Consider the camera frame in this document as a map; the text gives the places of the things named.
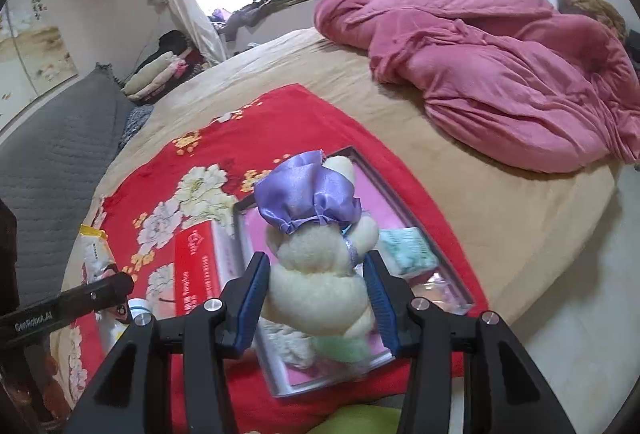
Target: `white tile floor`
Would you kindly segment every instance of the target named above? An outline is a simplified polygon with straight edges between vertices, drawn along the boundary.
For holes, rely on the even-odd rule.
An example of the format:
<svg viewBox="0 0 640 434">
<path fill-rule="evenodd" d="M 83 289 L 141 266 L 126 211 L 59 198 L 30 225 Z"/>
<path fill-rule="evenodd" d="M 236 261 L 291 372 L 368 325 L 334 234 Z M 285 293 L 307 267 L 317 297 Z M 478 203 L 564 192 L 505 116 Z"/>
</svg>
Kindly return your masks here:
<svg viewBox="0 0 640 434">
<path fill-rule="evenodd" d="M 602 434 L 640 375 L 640 173 L 618 193 L 584 251 L 513 326 L 577 434 Z M 451 434 L 462 432 L 454 382 Z"/>
</svg>

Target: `brown cloth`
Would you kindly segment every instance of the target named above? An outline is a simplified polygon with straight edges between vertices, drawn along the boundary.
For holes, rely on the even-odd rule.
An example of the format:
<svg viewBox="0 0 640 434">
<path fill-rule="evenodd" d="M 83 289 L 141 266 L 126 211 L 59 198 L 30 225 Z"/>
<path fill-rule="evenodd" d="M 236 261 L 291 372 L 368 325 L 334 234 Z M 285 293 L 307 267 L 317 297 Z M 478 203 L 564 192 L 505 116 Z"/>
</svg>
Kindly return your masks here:
<svg viewBox="0 0 640 434">
<path fill-rule="evenodd" d="M 606 0 L 574 0 L 574 7 L 587 12 L 591 18 L 602 22 L 607 28 L 613 29 L 621 42 L 626 39 L 625 19 Z"/>
</svg>

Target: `purple satin hat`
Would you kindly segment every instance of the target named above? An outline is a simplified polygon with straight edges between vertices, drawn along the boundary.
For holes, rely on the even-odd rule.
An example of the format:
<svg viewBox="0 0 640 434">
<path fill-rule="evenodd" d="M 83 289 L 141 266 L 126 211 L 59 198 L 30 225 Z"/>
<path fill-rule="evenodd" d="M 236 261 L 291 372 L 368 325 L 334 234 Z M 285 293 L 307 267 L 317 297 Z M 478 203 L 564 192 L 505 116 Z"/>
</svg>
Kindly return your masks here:
<svg viewBox="0 0 640 434">
<path fill-rule="evenodd" d="M 353 183 L 322 166 L 322 150 L 293 156 L 254 185 L 258 211 L 282 233 L 309 221 L 349 226 L 360 220 L 360 200 Z"/>
</svg>

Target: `gray quilted cover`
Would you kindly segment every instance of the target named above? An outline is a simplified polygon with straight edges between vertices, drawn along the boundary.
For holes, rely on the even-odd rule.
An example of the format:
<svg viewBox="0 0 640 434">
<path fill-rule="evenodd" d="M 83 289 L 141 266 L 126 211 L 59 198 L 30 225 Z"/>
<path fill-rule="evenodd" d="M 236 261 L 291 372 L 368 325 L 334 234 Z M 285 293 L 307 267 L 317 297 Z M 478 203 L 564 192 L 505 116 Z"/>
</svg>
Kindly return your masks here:
<svg viewBox="0 0 640 434">
<path fill-rule="evenodd" d="M 0 144 L 0 199 L 18 220 L 21 305 L 60 291 L 78 228 L 133 106 L 110 70 L 96 67 Z"/>
</svg>

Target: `teal patterned cloth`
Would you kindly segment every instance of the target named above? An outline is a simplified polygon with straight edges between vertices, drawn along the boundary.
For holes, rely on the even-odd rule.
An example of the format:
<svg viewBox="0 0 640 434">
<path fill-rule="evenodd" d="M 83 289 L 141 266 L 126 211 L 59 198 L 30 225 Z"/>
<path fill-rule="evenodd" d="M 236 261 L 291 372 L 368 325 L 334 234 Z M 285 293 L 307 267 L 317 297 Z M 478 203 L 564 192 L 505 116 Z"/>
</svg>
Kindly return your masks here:
<svg viewBox="0 0 640 434">
<path fill-rule="evenodd" d="M 438 258 L 416 227 L 381 229 L 380 242 L 395 260 L 400 276 L 423 273 L 438 265 Z"/>
</svg>

